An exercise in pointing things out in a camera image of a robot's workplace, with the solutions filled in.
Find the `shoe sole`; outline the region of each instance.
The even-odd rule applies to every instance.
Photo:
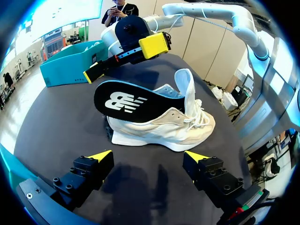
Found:
[[[167,142],[162,139],[145,138],[145,137],[139,137],[139,136],[134,136],[134,135],[121,134],[116,131],[114,131],[113,135],[112,135],[112,143],[113,144],[127,145],[127,146],[143,146],[146,144],[161,144],[161,145],[166,146],[167,148],[169,148],[173,151],[176,151],[176,152],[189,150],[189,149],[201,144],[205,140],[206,140],[206,138],[195,144],[183,145],[183,144],[176,144],[173,142]]]

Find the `black round tabletop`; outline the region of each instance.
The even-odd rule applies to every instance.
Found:
[[[196,98],[216,121],[213,133],[190,151],[217,156],[236,177],[250,186],[245,155],[230,119],[210,89],[180,57],[163,54],[136,65],[110,71],[93,84],[44,88],[20,129],[15,155],[37,176],[48,181],[69,171],[80,155],[112,150],[115,167],[99,191],[93,191],[74,213],[101,224],[216,224],[222,215],[203,191],[197,191],[182,168],[183,152],[149,144],[141,147],[112,144],[104,116],[94,106],[94,91],[101,82],[120,79],[148,89],[165,83],[177,89],[174,73],[189,68]]]

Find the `white robotic arm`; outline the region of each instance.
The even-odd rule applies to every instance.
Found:
[[[151,15],[143,18],[149,28],[158,31],[183,25],[182,16],[229,20],[233,24],[234,34],[244,41],[259,60],[266,60],[269,51],[259,36],[252,15],[244,7],[236,5],[221,5],[214,3],[171,3],[163,5],[165,16]],[[106,28],[101,39],[112,54],[122,52],[115,35],[115,24]]]
[[[244,41],[260,60],[269,56],[268,48],[257,33],[252,15],[242,6],[213,3],[171,3],[163,5],[165,15],[186,15],[232,21],[234,34]]]

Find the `person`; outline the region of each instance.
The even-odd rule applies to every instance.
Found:
[[[2,110],[4,107],[4,103],[2,101],[2,95],[0,95],[0,109]]]
[[[13,79],[11,78],[9,73],[6,73],[3,75],[4,77],[4,82],[7,84],[8,87],[13,87],[14,88],[14,82]]]
[[[113,0],[113,2],[116,3],[116,6],[108,9],[102,19],[102,24],[106,27],[128,15],[139,15],[139,9],[136,5],[126,3],[125,0]]]

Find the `teal box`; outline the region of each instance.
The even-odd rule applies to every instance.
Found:
[[[47,87],[87,83],[83,72],[90,68],[93,60],[106,60],[107,56],[108,49],[103,41],[83,42],[55,54],[40,65],[40,69]]]

